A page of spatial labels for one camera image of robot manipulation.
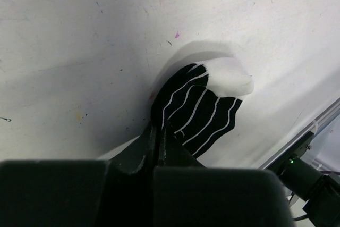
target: yellow stain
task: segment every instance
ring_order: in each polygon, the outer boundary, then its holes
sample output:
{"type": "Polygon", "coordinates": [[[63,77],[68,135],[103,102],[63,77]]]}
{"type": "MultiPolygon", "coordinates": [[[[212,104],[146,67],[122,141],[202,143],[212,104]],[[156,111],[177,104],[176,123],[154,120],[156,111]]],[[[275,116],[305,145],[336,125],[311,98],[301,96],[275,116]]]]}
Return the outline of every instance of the yellow stain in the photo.
{"type": "Polygon", "coordinates": [[[78,122],[80,122],[80,119],[81,119],[81,114],[80,114],[80,112],[76,112],[76,119],[78,120],[78,122]]]}

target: white stripe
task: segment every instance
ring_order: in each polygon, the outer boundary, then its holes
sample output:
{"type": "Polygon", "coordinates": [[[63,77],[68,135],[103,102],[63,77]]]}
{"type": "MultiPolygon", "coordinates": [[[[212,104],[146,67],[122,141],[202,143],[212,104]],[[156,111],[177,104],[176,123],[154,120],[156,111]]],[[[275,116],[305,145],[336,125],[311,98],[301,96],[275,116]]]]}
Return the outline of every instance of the white stripe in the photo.
{"type": "Polygon", "coordinates": [[[230,111],[231,111],[231,109],[233,109],[233,107],[235,106],[235,104],[236,104],[236,101],[237,101],[237,98],[234,100],[234,103],[233,103],[233,105],[232,105],[232,107],[231,108],[229,108],[229,110],[228,110],[228,122],[227,122],[227,124],[223,127],[223,128],[221,128],[221,129],[219,129],[219,130],[216,130],[213,134],[211,134],[210,135],[210,137],[208,138],[208,140],[206,141],[206,142],[204,142],[204,144],[203,145],[201,145],[198,149],[197,149],[197,151],[196,152],[194,152],[193,154],[192,154],[192,156],[194,156],[207,142],[209,142],[209,140],[211,139],[211,137],[213,136],[213,135],[215,135],[216,133],[218,133],[218,132],[220,132],[221,130],[224,130],[224,129],[226,129],[228,126],[229,126],[229,123],[230,123],[230,111]]]}
{"type": "Polygon", "coordinates": [[[182,104],[179,108],[177,108],[177,109],[169,116],[168,120],[170,120],[170,118],[171,118],[171,117],[172,117],[179,109],[181,109],[181,108],[185,105],[185,102],[186,102],[186,100],[188,99],[188,95],[189,95],[189,92],[190,92],[190,90],[191,90],[192,87],[194,87],[194,85],[190,86],[189,90],[186,92],[185,100],[184,100],[183,104],[182,104]]]}
{"type": "Polygon", "coordinates": [[[205,90],[203,91],[201,97],[198,99],[198,101],[197,101],[197,103],[196,103],[196,106],[195,106],[195,108],[193,109],[192,114],[191,114],[189,120],[186,122],[186,124],[185,124],[183,127],[181,127],[179,130],[175,131],[175,134],[178,133],[178,132],[180,132],[180,131],[183,130],[186,126],[189,125],[189,123],[191,122],[193,116],[195,115],[195,112],[196,112],[196,110],[197,110],[198,105],[200,104],[200,102],[201,102],[201,100],[202,100],[202,98],[203,98],[203,96],[204,96],[204,94],[206,93],[207,90],[208,90],[208,89],[205,89],[205,90]]]}
{"type": "Polygon", "coordinates": [[[165,109],[171,104],[172,98],[174,97],[174,94],[175,94],[176,92],[180,91],[181,89],[183,89],[189,82],[191,82],[191,81],[193,81],[193,80],[195,80],[195,79],[199,79],[199,78],[201,78],[201,77],[204,77],[204,76],[206,76],[207,74],[208,74],[208,73],[205,72],[205,73],[203,73],[203,74],[201,74],[201,75],[199,75],[199,76],[197,76],[197,77],[191,78],[188,82],[185,83],[185,85],[183,85],[181,88],[179,88],[178,90],[174,91],[174,92],[171,94],[169,103],[163,108],[163,116],[162,116],[162,122],[161,122],[161,124],[162,124],[162,125],[161,125],[161,128],[162,128],[162,129],[163,129],[163,127],[164,127],[164,115],[165,115],[165,109]]]}
{"type": "Polygon", "coordinates": [[[200,66],[200,65],[195,65],[195,66],[193,66],[188,72],[187,72],[187,74],[190,72],[190,71],[192,71],[192,70],[194,70],[195,68],[197,68],[198,66],[200,66]]]}
{"type": "Polygon", "coordinates": [[[215,108],[214,111],[210,117],[210,120],[208,121],[208,123],[203,127],[203,129],[201,129],[195,136],[193,136],[192,138],[188,139],[186,142],[183,143],[183,145],[185,145],[186,143],[188,143],[189,141],[191,141],[192,139],[194,139],[195,137],[197,137],[199,134],[201,134],[201,132],[211,123],[211,121],[214,118],[214,115],[216,113],[216,109],[217,109],[217,103],[219,102],[220,98],[217,98],[216,102],[215,102],[215,108]]]}

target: striped fabric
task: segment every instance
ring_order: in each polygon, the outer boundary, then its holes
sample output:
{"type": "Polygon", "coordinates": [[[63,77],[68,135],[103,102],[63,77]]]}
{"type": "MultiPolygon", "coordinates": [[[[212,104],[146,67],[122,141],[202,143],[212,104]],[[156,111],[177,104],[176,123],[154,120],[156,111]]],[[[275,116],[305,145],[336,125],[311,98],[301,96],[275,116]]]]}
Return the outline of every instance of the striped fabric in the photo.
{"type": "Polygon", "coordinates": [[[236,97],[217,97],[207,89],[210,72],[200,63],[183,67],[164,84],[151,108],[157,128],[170,123],[177,139],[195,158],[235,127],[242,103],[236,97]]]}

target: black and white striped sock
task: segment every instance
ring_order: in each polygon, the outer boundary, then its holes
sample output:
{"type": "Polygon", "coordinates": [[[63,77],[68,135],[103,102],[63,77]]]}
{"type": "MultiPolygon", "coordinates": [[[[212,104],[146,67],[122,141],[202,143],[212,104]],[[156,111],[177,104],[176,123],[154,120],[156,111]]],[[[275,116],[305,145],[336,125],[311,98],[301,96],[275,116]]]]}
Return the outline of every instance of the black and white striped sock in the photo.
{"type": "Polygon", "coordinates": [[[253,81],[241,63],[228,57],[181,68],[158,93],[151,119],[171,124],[177,139],[195,157],[235,127],[236,112],[253,81]]]}

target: pink spot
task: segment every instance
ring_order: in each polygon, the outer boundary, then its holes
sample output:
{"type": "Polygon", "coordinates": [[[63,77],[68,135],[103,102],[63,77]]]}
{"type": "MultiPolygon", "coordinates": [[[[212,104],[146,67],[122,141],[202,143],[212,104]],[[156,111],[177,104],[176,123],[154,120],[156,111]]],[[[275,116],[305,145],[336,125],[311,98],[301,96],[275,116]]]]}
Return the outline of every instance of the pink spot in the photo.
{"type": "Polygon", "coordinates": [[[153,91],[149,96],[149,100],[153,100],[155,96],[156,96],[156,93],[153,91]]]}

